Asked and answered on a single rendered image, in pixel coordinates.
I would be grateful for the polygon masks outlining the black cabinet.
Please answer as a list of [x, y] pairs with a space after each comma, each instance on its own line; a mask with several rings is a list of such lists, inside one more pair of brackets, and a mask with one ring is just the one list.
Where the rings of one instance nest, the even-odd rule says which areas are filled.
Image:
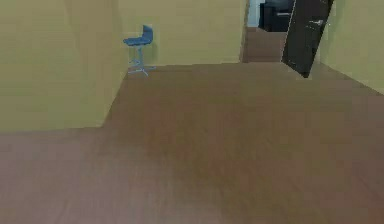
[[267, 32], [287, 32], [294, 0], [265, 0], [260, 4], [259, 27]]

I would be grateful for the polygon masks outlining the black room door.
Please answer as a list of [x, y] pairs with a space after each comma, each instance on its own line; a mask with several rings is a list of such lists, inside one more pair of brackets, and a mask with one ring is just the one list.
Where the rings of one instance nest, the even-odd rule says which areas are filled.
[[308, 78], [334, 0], [295, 0], [282, 62]]

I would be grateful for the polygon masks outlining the blue swivel chair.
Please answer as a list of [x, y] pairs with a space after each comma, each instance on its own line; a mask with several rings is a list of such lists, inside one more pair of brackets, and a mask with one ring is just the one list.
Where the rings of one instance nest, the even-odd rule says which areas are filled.
[[136, 50], [136, 56], [129, 61], [130, 67], [127, 74], [144, 73], [149, 76], [148, 71], [154, 70], [155, 66], [146, 66], [144, 63], [143, 48], [153, 42], [153, 28], [148, 25], [142, 26], [142, 34], [138, 37], [129, 37], [123, 40], [123, 43], [128, 47], [133, 47]]

